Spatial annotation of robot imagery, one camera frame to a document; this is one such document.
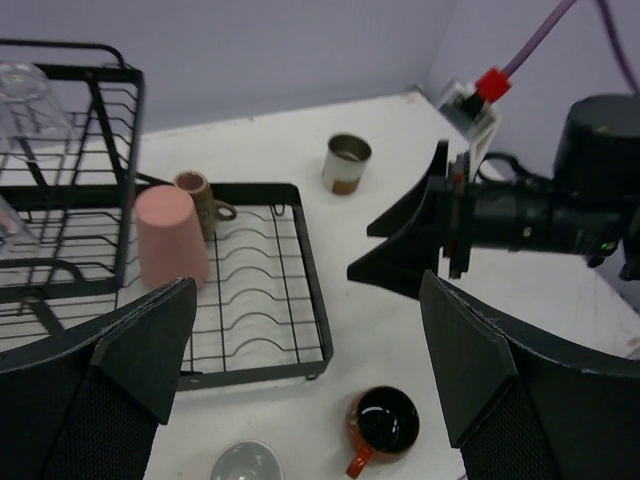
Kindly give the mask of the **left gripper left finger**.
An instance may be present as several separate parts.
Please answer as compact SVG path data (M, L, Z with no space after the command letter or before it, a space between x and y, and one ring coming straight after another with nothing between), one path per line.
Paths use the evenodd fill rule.
M1 355L4 479L141 479L196 315L180 278Z

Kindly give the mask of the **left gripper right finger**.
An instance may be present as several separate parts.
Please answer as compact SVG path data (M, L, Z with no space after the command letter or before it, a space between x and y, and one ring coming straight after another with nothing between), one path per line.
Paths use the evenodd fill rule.
M560 338L426 273L420 306L470 479L635 479L639 364Z

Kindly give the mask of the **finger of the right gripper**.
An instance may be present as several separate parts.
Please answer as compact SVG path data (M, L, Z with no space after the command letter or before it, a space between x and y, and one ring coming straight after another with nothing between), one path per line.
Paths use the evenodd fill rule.
M366 228L383 240L347 267L347 279L417 300L424 272L436 271L441 244L435 232L437 199L428 181L446 172L449 142L437 142L420 180Z

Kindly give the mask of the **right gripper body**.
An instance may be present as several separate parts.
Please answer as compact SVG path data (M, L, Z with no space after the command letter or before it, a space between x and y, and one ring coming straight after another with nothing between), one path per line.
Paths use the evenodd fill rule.
M622 278L639 275L639 99L601 94L575 102L550 178L502 156L510 180L470 172L464 153L437 185L437 225L449 275L474 247L582 256L591 268L621 248Z

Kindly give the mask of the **white and brown cup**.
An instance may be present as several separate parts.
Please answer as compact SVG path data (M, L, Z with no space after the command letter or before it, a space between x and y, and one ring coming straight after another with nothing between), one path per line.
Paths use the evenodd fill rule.
M322 185L334 195L353 194L371 156L372 149L364 139L348 133L333 135L327 142Z

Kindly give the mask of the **red orange mug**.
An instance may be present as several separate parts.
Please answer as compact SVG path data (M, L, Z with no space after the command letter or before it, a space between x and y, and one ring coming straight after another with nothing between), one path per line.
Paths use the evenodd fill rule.
M354 451L346 475L357 479L371 462L391 464L415 445L420 417L413 401L392 386L376 386L354 397L346 411L345 431Z

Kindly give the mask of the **pink mug white inside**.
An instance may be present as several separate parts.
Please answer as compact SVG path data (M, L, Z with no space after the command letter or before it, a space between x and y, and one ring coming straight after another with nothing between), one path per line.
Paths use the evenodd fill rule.
M283 480L275 451L264 442L245 440L227 448L214 464L211 480Z

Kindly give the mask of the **tall pink cup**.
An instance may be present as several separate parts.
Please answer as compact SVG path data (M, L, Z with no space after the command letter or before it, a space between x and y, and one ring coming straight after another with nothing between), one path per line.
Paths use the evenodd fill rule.
M135 220L142 283L155 289L179 277L202 286L209 277L207 248L195 204L173 185L146 189L136 199Z

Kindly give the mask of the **brown mug with handle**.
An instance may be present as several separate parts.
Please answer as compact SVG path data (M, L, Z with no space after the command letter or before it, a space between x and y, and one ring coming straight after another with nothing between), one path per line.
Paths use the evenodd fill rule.
M209 181L200 172L180 172L174 178L173 183L191 196L206 242L213 240L220 222L232 221L237 218L236 208L229 203L216 200Z

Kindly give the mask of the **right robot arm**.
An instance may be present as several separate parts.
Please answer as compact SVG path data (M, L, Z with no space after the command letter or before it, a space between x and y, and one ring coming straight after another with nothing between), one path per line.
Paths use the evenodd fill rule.
M457 279L475 247L577 255L589 267L624 254L621 279L639 277L639 100L600 94L575 102L546 178L510 154L512 170L486 176L469 153L448 156L440 141L418 183L367 229L379 244L348 266L351 281L417 298L441 258Z

